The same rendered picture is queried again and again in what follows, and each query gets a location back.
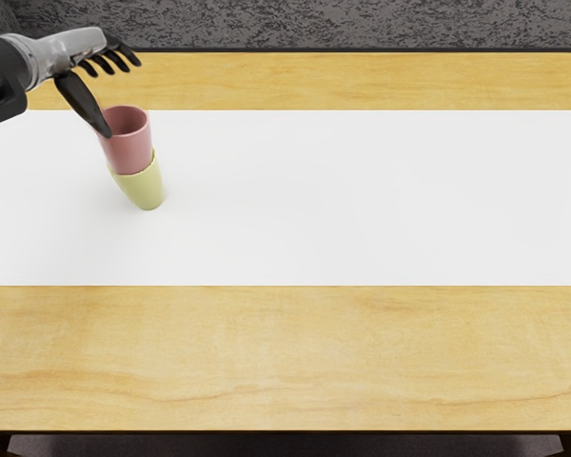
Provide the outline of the yellow-green cup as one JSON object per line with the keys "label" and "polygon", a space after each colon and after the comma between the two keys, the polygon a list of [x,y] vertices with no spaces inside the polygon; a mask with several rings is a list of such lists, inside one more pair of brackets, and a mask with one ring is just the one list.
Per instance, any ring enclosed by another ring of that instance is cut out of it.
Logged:
{"label": "yellow-green cup", "polygon": [[117,187],[138,209],[154,210],[165,201],[163,175],[155,149],[152,150],[150,164],[137,173],[117,174],[111,168],[108,171]]}

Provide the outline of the pink cup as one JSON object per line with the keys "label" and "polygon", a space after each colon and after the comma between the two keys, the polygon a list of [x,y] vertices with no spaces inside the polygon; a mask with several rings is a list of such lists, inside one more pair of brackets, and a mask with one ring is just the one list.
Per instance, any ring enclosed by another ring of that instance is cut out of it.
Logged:
{"label": "pink cup", "polygon": [[109,168],[118,175],[132,175],[152,161],[149,116],[141,108],[120,105],[103,110],[112,136],[98,136]]}

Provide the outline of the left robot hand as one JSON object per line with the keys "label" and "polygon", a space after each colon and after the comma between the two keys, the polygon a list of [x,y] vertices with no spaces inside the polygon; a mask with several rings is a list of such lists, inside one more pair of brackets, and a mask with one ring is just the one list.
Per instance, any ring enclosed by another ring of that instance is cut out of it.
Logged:
{"label": "left robot hand", "polygon": [[75,72],[83,70],[92,78],[102,70],[114,75],[141,67],[135,52],[120,38],[98,27],[79,28],[32,39],[23,35],[10,38],[26,58],[30,68],[29,88],[52,80],[70,107],[104,138],[112,130],[90,89]]}

